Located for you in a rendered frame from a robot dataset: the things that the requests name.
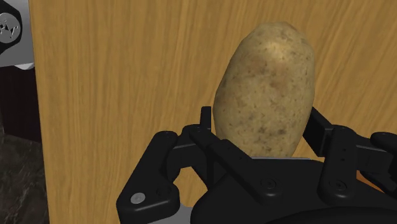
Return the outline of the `dark robot stand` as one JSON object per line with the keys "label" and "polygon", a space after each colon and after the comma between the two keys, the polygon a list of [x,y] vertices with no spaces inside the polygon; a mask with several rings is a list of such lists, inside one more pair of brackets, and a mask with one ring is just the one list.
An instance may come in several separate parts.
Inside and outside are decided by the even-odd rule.
{"label": "dark robot stand", "polygon": [[41,142],[34,69],[0,68],[0,114],[7,135]]}

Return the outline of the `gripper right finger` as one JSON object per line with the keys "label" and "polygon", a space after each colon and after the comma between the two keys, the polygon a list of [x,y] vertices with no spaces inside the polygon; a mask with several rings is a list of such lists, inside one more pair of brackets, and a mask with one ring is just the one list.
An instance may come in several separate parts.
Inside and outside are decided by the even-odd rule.
{"label": "gripper right finger", "polygon": [[374,132],[369,138],[331,124],[312,108],[303,133],[312,151],[324,157],[317,193],[329,204],[345,204],[359,192],[360,172],[397,200],[397,134]]}

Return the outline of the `brown potato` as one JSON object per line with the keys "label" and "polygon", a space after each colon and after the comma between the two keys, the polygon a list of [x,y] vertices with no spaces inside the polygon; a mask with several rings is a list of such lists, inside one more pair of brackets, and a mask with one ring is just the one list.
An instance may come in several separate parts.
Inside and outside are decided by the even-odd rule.
{"label": "brown potato", "polygon": [[287,22],[260,24],[238,45],[214,96],[216,135],[252,157],[292,157],[315,96],[315,56]]}

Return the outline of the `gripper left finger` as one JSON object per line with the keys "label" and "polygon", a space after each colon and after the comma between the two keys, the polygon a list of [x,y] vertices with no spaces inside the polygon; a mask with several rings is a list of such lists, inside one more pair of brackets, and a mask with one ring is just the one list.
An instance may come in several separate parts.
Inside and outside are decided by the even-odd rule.
{"label": "gripper left finger", "polygon": [[[268,171],[259,172],[251,157],[212,134],[211,107],[204,106],[198,124],[185,126],[181,134],[161,131],[153,136],[116,201],[120,222],[153,223],[174,217],[181,209],[174,181],[185,167],[192,167],[207,187],[190,213],[190,223],[199,222],[199,209],[226,207],[240,196],[261,206],[282,198],[282,186],[275,177]],[[211,202],[211,194],[224,177],[232,178],[243,192],[227,188],[227,199]]]}

